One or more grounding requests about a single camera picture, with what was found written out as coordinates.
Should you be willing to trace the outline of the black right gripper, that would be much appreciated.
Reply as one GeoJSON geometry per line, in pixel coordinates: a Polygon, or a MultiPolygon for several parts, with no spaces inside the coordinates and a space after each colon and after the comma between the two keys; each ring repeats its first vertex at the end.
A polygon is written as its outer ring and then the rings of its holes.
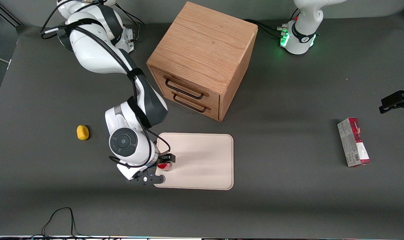
{"type": "Polygon", "coordinates": [[[176,162],[176,156],[171,153],[165,153],[158,156],[156,162],[145,170],[149,176],[154,176],[156,171],[168,172],[171,170],[171,163],[176,162]]]}

